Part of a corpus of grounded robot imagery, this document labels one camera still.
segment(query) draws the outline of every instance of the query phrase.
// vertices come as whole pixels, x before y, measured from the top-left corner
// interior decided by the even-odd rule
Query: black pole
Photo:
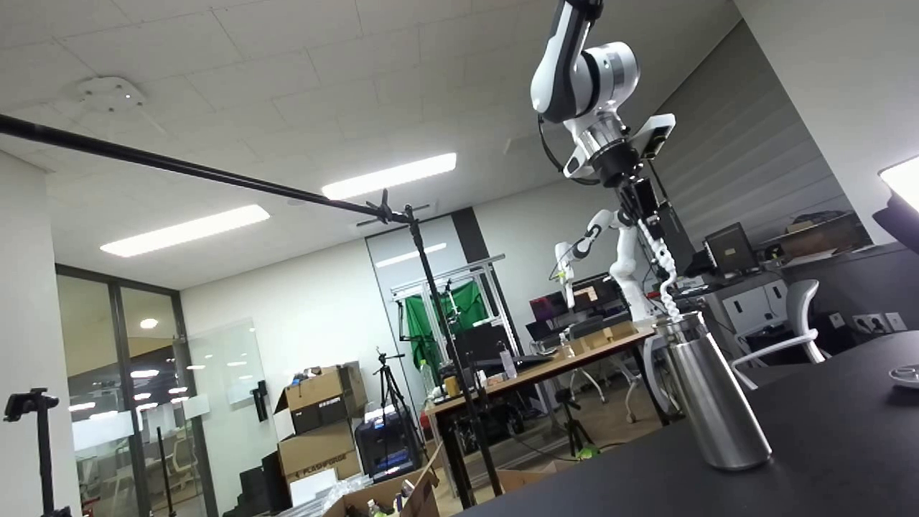
[[[500,481],[497,481],[497,471],[495,471],[495,461],[492,461],[492,451],[489,451],[489,442],[485,442],[482,416],[479,416],[477,401],[472,398],[472,392],[466,386],[459,352],[456,352],[456,342],[450,337],[447,320],[441,316],[441,309],[439,309],[439,290],[436,290],[436,281],[434,281],[434,273],[430,273],[430,263],[427,263],[427,254],[426,254],[421,227],[413,218],[410,208],[404,208],[404,218],[408,218],[408,233],[410,233],[413,251],[419,254],[419,263],[421,263],[421,271],[426,271],[426,281],[427,281],[427,290],[430,290],[430,304],[434,304],[434,313],[436,313],[436,326],[439,326],[439,335],[441,335],[441,339],[447,345],[447,355],[450,355],[450,362],[453,362],[453,375],[456,375],[456,386],[462,392],[466,412],[472,416],[472,428],[473,428],[479,451],[482,451],[482,464],[485,464],[485,471],[489,471],[492,493],[495,493],[495,498],[500,498],[502,488],[500,488]]]
[[[0,115],[0,133],[14,136],[14,139],[26,139],[26,141],[41,141],[41,145],[74,151],[74,154],[85,154],[85,156],[103,156],[113,162],[157,167],[167,174],[180,174],[180,177],[193,177],[193,178],[207,178],[207,182],[217,182],[217,185],[233,185],[233,188],[243,188],[243,190],[259,190],[259,192],[271,192],[271,197],[284,197],[284,198],[296,198],[296,201],[307,201],[307,204],[322,204],[322,208],[374,217],[381,221],[408,225],[400,212],[390,212],[388,208],[332,201],[319,192],[307,192],[307,190],[296,190],[296,188],[284,188],[284,185],[271,185],[271,182],[259,182],[250,177],[235,177],[226,171],[216,171],[216,167],[203,167],[203,164],[193,164],[193,162],[177,162],[170,156],[157,156],[157,154],[147,154],[147,151],[136,151],[136,148],[120,148],[113,141],[97,141],[97,139],[64,133],[54,128],[41,128],[41,125],[9,119],[9,115]]]
[[[38,393],[38,474],[41,474],[41,514],[54,514],[54,481],[51,481],[51,437],[48,437],[48,408],[57,405],[57,401],[45,401]]]
[[[163,449],[163,431],[154,428],[154,445],[161,451],[161,471],[163,471],[163,493],[167,493],[167,508],[170,508],[170,517],[176,517],[176,508],[172,508],[172,488],[170,488],[170,467],[167,467],[167,449]]]

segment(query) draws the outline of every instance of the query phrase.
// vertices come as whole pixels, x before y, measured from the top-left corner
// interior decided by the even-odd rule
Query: table leg
[[[651,382],[650,382],[650,375],[645,375],[645,369],[644,369],[640,349],[631,349],[631,356],[634,356],[634,365],[637,365],[637,370],[640,370],[644,389],[645,389],[650,398],[651,398],[651,405],[654,405],[654,415],[657,415],[661,425],[668,425],[668,416],[665,416],[661,401],[654,398]]]
[[[472,493],[472,481],[467,481],[462,451],[459,451],[453,431],[456,431],[456,419],[450,415],[439,415],[436,435],[439,435],[439,442],[441,442],[447,464],[450,464],[453,488],[456,488],[462,508],[472,508],[472,507],[477,507],[477,494]]]

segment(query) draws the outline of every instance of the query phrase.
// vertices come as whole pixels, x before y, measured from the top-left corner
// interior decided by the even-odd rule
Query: black tabletop
[[[887,370],[898,365],[919,365],[919,335],[868,342],[752,393],[775,449],[767,470],[706,470],[681,422],[467,514],[919,514],[919,392],[892,389]]]

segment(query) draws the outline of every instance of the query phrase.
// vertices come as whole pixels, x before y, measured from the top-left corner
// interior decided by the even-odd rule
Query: silver canister
[[[769,464],[773,445],[704,316],[686,313],[681,326],[668,322],[664,335],[668,339],[665,359],[700,457],[719,471],[747,471]]]

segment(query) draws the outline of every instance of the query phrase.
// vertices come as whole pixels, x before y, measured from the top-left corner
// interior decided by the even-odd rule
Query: smoke detector
[[[147,96],[127,79],[103,76],[77,85],[77,98],[93,113],[131,113],[147,103]]]

